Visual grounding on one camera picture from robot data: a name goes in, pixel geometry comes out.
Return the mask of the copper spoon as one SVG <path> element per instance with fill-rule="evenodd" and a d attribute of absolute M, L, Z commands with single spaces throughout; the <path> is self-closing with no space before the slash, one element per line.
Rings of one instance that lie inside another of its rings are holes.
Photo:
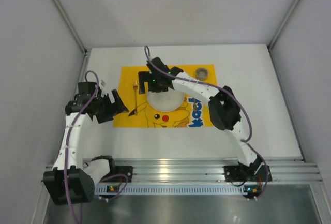
<path fill-rule="evenodd" d="M 192 109 L 193 109 L 193 112 L 196 112 L 197 111 L 197 103 L 196 103 L 196 99 L 195 98 L 192 98 L 193 100 L 193 106 L 192 106 Z"/>

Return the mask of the white paper plate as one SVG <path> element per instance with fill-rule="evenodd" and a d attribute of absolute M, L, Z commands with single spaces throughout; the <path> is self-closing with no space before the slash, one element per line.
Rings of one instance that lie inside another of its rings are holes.
<path fill-rule="evenodd" d="M 184 102 L 185 94 L 171 88 L 166 92 L 147 93 L 147 102 L 155 110 L 160 112 L 171 112 L 179 108 Z"/>

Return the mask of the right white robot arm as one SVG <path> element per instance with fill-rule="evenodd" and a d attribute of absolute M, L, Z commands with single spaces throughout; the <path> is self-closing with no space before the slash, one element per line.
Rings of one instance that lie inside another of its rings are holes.
<path fill-rule="evenodd" d="M 139 93 L 145 93 L 147 83 L 150 92 L 162 93 L 172 89 L 188 94 L 208 106 L 213 126 L 230 135 L 240 169 L 247 175 L 255 175 L 263 159 L 249 143 L 253 135 L 252 123 L 231 88 L 200 81 L 175 66 L 169 68 L 159 57 L 151 59 L 147 55 L 146 58 L 149 72 L 138 73 Z"/>

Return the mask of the yellow Pikachu placemat cloth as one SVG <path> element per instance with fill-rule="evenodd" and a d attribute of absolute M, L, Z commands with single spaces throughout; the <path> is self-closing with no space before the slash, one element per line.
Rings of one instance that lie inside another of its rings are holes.
<path fill-rule="evenodd" d="M 193 100 L 185 94 L 182 105 L 171 112 L 160 112 L 147 102 L 147 93 L 139 94 L 137 90 L 137 111 L 134 114 L 133 83 L 138 80 L 138 72 L 146 71 L 146 66 L 123 67 L 119 81 L 118 93 L 129 112 L 114 118 L 114 127 L 127 128 L 180 128 L 180 127 L 212 127 L 208 106 L 196 100 L 197 111 L 193 112 Z"/>

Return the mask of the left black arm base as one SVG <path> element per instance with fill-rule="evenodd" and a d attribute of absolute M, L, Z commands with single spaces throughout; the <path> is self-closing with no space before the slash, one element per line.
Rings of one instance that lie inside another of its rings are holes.
<path fill-rule="evenodd" d="M 132 176 L 133 176 L 133 167 L 132 166 L 116 166 L 111 171 L 105 175 L 102 179 L 101 182 L 114 182 L 114 183 L 125 183 L 127 177 L 128 182 L 131 183 L 132 181 Z"/>

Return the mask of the copper fork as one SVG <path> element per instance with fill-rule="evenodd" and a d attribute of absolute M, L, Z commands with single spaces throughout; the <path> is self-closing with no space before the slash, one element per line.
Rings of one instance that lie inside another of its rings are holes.
<path fill-rule="evenodd" d="M 134 90 L 134 114 L 137 115 L 137 90 L 138 90 L 138 82 L 137 80 L 133 83 L 133 90 Z"/>

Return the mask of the small grey cup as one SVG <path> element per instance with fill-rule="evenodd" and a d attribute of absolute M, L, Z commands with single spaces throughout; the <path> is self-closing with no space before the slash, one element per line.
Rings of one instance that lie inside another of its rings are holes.
<path fill-rule="evenodd" d="M 200 67 L 195 70 L 195 78 L 200 81 L 206 81 L 208 78 L 209 72 L 206 68 Z"/>

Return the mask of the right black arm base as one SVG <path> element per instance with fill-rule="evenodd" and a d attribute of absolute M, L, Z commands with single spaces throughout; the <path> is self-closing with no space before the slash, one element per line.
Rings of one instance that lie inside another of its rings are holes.
<path fill-rule="evenodd" d="M 268 182 L 272 181 L 269 166 L 258 156 L 249 166 L 241 163 L 224 168 L 225 181 L 229 183 Z"/>

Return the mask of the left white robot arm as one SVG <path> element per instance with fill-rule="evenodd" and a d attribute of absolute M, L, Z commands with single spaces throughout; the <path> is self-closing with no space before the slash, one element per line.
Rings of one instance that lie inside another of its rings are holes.
<path fill-rule="evenodd" d="M 43 183 L 55 205 L 91 202 L 95 186 L 115 178 L 117 171 L 110 155 L 94 157 L 84 166 L 83 150 L 86 134 L 93 119 L 102 124 L 114 116 L 128 112 L 116 89 L 104 93 L 101 84 L 80 82 L 78 93 L 65 106 L 65 133 L 58 157 L 50 171 L 43 174 Z"/>

